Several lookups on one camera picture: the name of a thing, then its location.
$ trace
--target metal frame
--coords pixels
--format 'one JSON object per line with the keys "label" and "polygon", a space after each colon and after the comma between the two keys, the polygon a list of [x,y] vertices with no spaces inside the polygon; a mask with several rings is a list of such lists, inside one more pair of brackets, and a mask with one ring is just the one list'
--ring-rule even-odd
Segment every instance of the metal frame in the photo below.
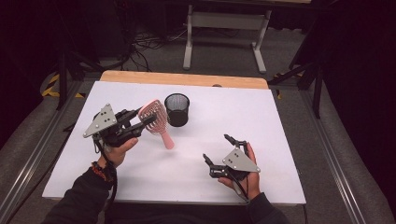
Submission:
{"label": "metal frame", "polygon": [[192,5],[189,5],[187,16],[187,43],[184,53],[183,69],[191,68],[192,55],[192,27],[211,27],[211,28],[229,28],[243,30],[258,30],[257,41],[252,42],[251,46],[259,67],[260,73],[266,73],[266,68],[262,59],[261,47],[262,40],[267,30],[268,22],[271,17],[271,10],[266,10],[265,15],[239,15],[227,13],[207,13],[193,12]]}
{"label": "metal frame", "polygon": [[365,224],[366,221],[364,216],[359,208],[358,202],[352,192],[352,188],[347,180],[347,177],[344,174],[343,169],[341,168],[340,163],[335,156],[334,150],[332,149],[332,144],[330,143],[330,139],[324,130],[324,127],[320,121],[320,119],[316,118],[314,111],[311,109],[311,97],[308,91],[300,91],[301,97],[303,98],[304,104],[308,110],[308,113],[311,117],[311,120],[314,123],[314,126],[318,132],[318,136],[322,142],[324,147],[324,156],[329,163],[329,167],[332,171],[332,176],[334,177],[335,183],[340,191],[341,197],[344,200],[346,205],[346,210],[349,213],[349,216],[354,224]]}
{"label": "metal frame", "polygon": [[[79,81],[74,82],[70,87],[70,91],[68,95],[69,96],[76,95],[80,85],[81,82]],[[43,135],[41,136],[40,140],[35,146],[32,155],[30,156],[30,158],[28,159],[28,161],[25,163],[20,173],[18,174],[15,183],[12,185],[6,198],[3,200],[2,204],[0,205],[0,223],[6,223],[7,219],[12,213],[12,210],[18,204],[18,201],[20,200],[24,190],[29,184],[30,179],[35,173],[35,169],[37,168],[44,154],[46,153],[48,144],[50,143],[51,137],[53,136],[55,129],[58,127],[58,124],[61,118],[63,117],[64,112],[66,111],[67,107],[70,105],[72,100],[73,97],[68,97],[68,99],[64,103],[64,106],[62,106],[60,110],[55,111],[55,114],[53,115],[53,117],[49,122],[49,126],[47,127],[46,131],[44,131]]]}

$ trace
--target finger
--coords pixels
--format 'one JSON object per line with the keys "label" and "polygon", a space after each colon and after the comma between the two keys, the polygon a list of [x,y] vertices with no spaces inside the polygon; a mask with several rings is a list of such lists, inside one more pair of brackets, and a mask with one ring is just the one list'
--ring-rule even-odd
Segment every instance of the finger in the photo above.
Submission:
{"label": "finger", "polygon": [[247,143],[247,153],[248,153],[248,157],[255,163],[256,162],[256,156],[254,155],[254,151],[253,148],[251,147],[250,143]]}
{"label": "finger", "polygon": [[119,151],[120,153],[126,152],[126,151],[128,151],[129,149],[131,149],[132,147],[134,147],[134,146],[137,144],[138,141],[139,141],[139,140],[137,140],[137,138],[131,138],[131,139],[129,139],[128,141],[126,141],[124,144],[122,144],[122,145],[119,147],[118,151]]}
{"label": "finger", "polygon": [[233,189],[233,181],[232,181],[231,179],[225,178],[225,177],[220,177],[220,178],[218,179],[218,181],[219,181],[221,184],[227,186],[228,188]]}

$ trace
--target white table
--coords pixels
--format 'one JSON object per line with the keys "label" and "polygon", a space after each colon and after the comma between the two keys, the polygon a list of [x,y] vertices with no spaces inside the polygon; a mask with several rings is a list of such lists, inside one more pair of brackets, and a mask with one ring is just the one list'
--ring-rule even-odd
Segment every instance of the white table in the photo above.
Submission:
{"label": "white table", "polygon": [[[99,158],[94,153],[92,139],[82,135],[106,103],[111,103],[113,110],[119,112],[137,109],[154,98],[163,102],[174,92],[190,98],[189,122],[181,128],[169,127],[175,142],[173,149],[166,149],[160,136],[146,130],[142,132],[139,143],[118,168],[116,201],[244,203],[232,190],[209,176],[203,158],[205,153],[215,164],[222,164],[221,160],[233,150],[223,136],[227,133],[253,146],[262,169],[261,190],[271,203],[305,203],[271,91],[106,81],[95,82],[43,197],[62,198],[75,179]],[[137,118],[132,120],[132,124],[137,122]]]}

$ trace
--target wrist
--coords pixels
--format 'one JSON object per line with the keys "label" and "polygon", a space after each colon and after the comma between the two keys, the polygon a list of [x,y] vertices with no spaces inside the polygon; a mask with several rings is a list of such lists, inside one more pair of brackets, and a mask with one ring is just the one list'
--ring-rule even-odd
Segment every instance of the wrist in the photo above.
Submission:
{"label": "wrist", "polygon": [[250,200],[253,200],[253,199],[256,198],[257,195],[259,195],[259,194],[260,194],[260,190],[251,190],[251,191],[248,193],[247,197],[248,197]]}
{"label": "wrist", "polygon": [[94,173],[101,176],[106,182],[112,182],[114,178],[117,178],[117,172],[115,171],[115,168],[112,165],[107,166],[106,162],[105,166],[102,167],[99,165],[98,161],[94,161],[92,163],[92,170]]}
{"label": "wrist", "polygon": [[106,160],[104,157],[100,157],[98,162],[97,162],[98,166],[100,166],[102,169],[105,169],[106,167]]}

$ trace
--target gray carpet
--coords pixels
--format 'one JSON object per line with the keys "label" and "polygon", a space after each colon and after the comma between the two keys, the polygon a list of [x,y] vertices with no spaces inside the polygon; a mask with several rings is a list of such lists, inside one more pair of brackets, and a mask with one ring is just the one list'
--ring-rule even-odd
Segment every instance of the gray carpet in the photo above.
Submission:
{"label": "gray carpet", "polygon": [[[225,37],[213,31],[200,32],[198,36],[194,37],[191,70],[189,71],[182,69],[185,48],[185,41],[182,39],[169,42],[160,49],[146,49],[142,53],[153,72],[264,77],[268,80],[276,73],[288,71],[289,63],[304,39],[304,36],[298,31],[269,29],[262,45],[262,55],[268,72],[266,75],[262,75],[257,70],[249,45],[255,37],[256,34],[252,32],[239,32],[235,37]],[[144,64],[142,57],[138,58],[136,55],[133,57]],[[141,66],[137,69],[131,61],[125,64],[123,69],[145,70]],[[93,81],[94,79],[87,78],[81,83],[79,92],[89,93]],[[275,91],[274,96],[291,153],[301,173],[300,178],[307,201],[308,220],[310,223],[354,223],[325,157],[325,150],[315,128],[315,122],[310,116],[311,109],[305,106],[301,93],[290,88],[294,81],[291,78],[276,87],[280,89],[281,99],[277,99]],[[41,134],[49,124],[50,118],[57,113],[55,110],[57,100],[55,97],[45,97],[43,103],[26,118],[0,150],[0,168],[3,170],[0,173],[0,202],[6,198],[8,191],[12,188],[19,171],[29,159]],[[31,176],[21,198],[24,198],[27,192],[33,188],[55,158],[67,136],[63,129],[77,121],[84,102],[84,98],[73,98],[70,106],[67,107],[49,141],[45,155]],[[322,93],[320,115],[320,122],[324,126],[334,153],[345,171],[366,223],[394,223],[386,198],[361,162],[347,132],[337,117],[325,88]],[[49,177],[50,174],[46,174],[42,183],[24,203],[11,223],[39,223],[50,208],[56,204],[54,201],[41,197]],[[302,206],[279,206],[279,208],[291,223],[304,223]],[[103,214],[100,216],[99,223],[102,222]]]}

